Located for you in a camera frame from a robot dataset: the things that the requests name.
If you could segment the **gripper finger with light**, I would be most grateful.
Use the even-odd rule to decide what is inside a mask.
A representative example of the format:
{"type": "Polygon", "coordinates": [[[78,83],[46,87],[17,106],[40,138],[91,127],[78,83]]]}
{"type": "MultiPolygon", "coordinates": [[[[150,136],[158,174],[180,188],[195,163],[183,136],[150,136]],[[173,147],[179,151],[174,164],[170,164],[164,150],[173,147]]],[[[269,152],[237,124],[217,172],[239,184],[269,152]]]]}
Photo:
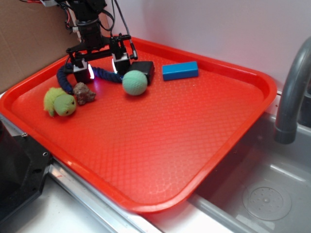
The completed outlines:
{"type": "Polygon", "coordinates": [[[116,72],[124,75],[131,63],[124,42],[120,37],[111,37],[109,48],[113,57],[113,64],[116,72]]]}
{"type": "Polygon", "coordinates": [[[89,83],[94,80],[94,72],[89,64],[89,54],[73,52],[70,54],[73,75],[78,83],[89,83]]]}

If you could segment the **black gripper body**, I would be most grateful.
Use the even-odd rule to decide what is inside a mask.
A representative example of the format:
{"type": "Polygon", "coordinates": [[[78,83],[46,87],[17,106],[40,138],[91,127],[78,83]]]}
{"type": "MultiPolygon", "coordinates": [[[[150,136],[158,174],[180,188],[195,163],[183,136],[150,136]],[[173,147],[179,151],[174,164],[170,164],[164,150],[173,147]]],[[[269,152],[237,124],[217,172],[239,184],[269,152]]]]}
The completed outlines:
{"type": "Polygon", "coordinates": [[[101,22],[98,20],[76,21],[78,32],[81,36],[81,42],[66,50],[70,55],[73,52],[82,52],[89,54],[90,61],[112,56],[109,44],[111,37],[120,37],[122,41],[131,40],[130,35],[119,34],[117,36],[103,36],[101,32],[101,22]]]}

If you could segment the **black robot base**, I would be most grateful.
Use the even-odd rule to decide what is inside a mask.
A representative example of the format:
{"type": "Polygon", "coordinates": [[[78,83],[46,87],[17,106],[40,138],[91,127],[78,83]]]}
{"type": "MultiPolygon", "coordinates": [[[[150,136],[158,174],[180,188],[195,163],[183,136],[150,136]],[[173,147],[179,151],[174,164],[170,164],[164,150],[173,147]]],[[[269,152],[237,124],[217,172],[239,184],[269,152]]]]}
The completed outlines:
{"type": "Polygon", "coordinates": [[[51,159],[31,136],[12,136],[0,124],[1,224],[42,194],[51,159]]]}

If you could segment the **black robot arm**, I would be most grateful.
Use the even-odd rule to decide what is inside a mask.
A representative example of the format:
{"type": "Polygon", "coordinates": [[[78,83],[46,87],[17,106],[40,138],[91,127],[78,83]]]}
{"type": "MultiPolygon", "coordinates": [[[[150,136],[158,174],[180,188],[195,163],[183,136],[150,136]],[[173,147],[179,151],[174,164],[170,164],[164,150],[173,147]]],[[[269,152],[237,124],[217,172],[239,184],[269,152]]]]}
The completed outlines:
{"type": "Polygon", "coordinates": [[[116,74],[124,75],[131,65],[132,59],[137,59],[137,52],[132,46],[129,55],[124,45],[125,41],[132,41],[129,33],[113,35],[114,25],[104,26],[99,18],[100,14],[115,22],[115,14],[105,10],[104,0],[42,0],[45,7],[59,6],[67,15],[65,26],[71,32],[78,33],[80,43],[66,50],[66,61],[63,72],[71,71],[79,82],[89,81],[95,71],[90,61],[112,57],[116,74]]]}

